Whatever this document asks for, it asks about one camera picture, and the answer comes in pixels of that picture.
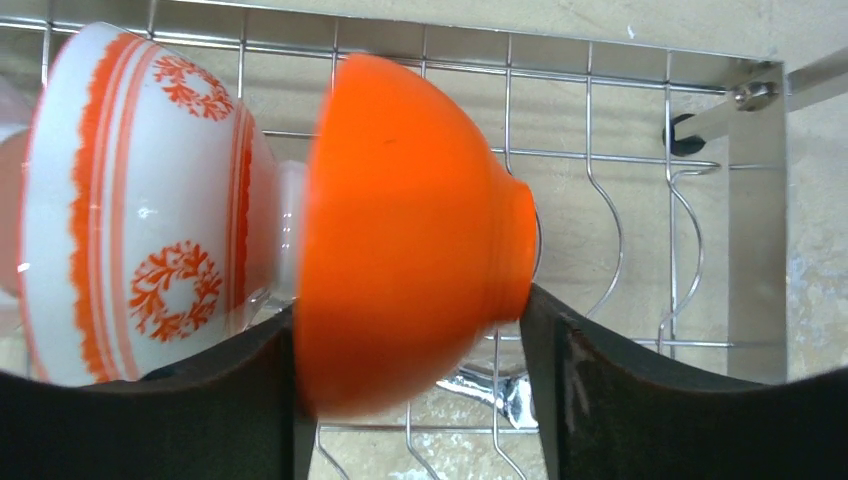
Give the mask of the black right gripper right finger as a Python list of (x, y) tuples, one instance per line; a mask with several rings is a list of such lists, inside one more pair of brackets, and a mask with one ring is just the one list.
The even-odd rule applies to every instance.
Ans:
[(533, 286), (520, 320), (552, 479), (843, 479), (847, 372), (765, 385), (653, 352)]

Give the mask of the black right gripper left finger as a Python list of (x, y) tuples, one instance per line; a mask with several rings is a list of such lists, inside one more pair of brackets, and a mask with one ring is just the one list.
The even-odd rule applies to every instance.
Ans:
[(290, 310), (138, 381), (1, 377), (5, 479), (304, 479), (315, 430)]

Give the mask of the stainless steel dish rack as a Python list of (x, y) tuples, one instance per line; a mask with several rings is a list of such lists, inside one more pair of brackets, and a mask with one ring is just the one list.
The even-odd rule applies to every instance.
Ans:
[(2, 76), (33, 100), (95, 21), (218, 75), (280, 160), (307, 156), (347, 54), (388, 55), (531, 187), (543, 288), (720, 374), (847, 362), (847, 97), (729, 104), (844, 49), (843, 1), (5, 1)]

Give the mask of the solid orange bowl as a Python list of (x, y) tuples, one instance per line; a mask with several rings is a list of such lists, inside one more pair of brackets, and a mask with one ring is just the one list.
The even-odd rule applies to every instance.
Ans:
[(453, 100), (393, 61), (357, 53), (340, 65), (303, 212), (294, 359), (318, 418), (413, 399), (525, 309), (530, 188)]

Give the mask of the white bowl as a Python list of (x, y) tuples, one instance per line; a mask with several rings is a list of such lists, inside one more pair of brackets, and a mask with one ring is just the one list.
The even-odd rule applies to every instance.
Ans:
[(1, 78), (1, 290), (12, 298), (19, 295), (18, 225), (31, 117), (23, 95)]

